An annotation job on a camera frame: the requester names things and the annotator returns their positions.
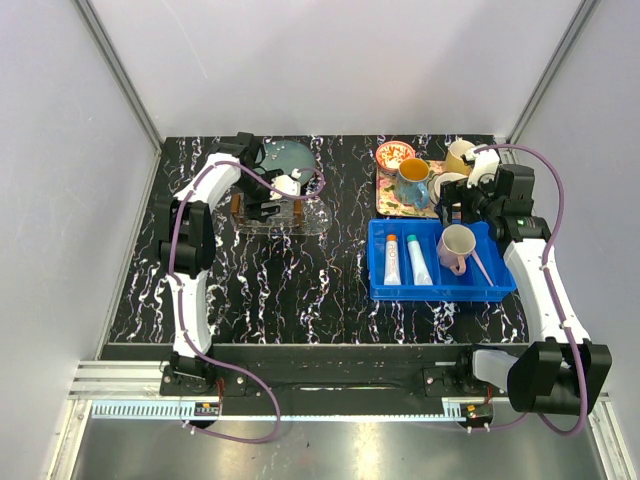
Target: blue mug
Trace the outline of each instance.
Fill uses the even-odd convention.
[[[396,199],[418,209],[429,204],[429,164],[419,158],[407,158],[400,163],[396,175]]]

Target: mug handle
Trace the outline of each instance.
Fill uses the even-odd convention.
[[[424,183],[418,184],[418,190],[420,190],[420,200],[415,202],[416,208],[427,208],[427,204],[429,203],[429,190],[427,190],[427,186]]]
[[[458,255],[458,266],[456,267],[455,265],[453,267],[451,267],[451,271],[453,272],[454,275],[464,275],[464,272],[467,271],[467,262],[465,262],[465,259],[462,255]]]

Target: metal floor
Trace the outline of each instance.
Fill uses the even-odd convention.
[[[515,414],[497,412],[497,423]],[[554,418],[570,427],[573,418]],[[261,436],[264,422],[223,421],[212,428]],[[279,441],[243,445],[191,436],[177,422],[90,419],[76,480],[176,479],[601,479],[587,427],[566,439],[535,416],[514,429],[467,435],[452,424],[285,423]]]

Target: floral placemat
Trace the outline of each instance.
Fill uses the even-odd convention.
[[[429,178],[444,172],[444,162],[427,160],[427,163],[429,164]],[[431,205],[419,210],[412,205],[400,203],[396,199],[395,189],[395,176],[388,175],[378,168],[376,173],[376,209],[378,213],[394,217],[438,218]]]

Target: pink mug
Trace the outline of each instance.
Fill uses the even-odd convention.
[[[464,225],[449,225],[442,232],[438,242],[440,265],[450,269],[455,275],[467,271],[466,259],[476,248],[476,236]]]

